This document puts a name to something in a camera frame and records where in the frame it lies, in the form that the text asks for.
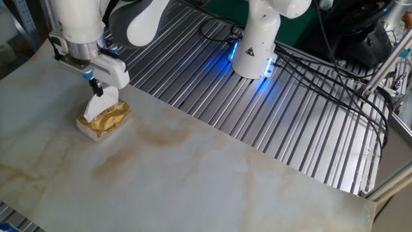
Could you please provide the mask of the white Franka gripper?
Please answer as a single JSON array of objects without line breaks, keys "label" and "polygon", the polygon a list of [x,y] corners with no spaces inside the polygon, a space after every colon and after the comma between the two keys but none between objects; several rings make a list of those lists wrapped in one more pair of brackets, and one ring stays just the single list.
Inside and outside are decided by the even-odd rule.
[{"label": "white Franka gripper", "polygon": [[66,40],[62,30],[54,30],[48,36],[55,52],[55,59],[63,67],[78,73],[89,80],[93,93],[103,95],[99,82],[118,89],[129,83],[127,66],[114,50],[109,50],[103,37],[85,44],[72,43]]}]

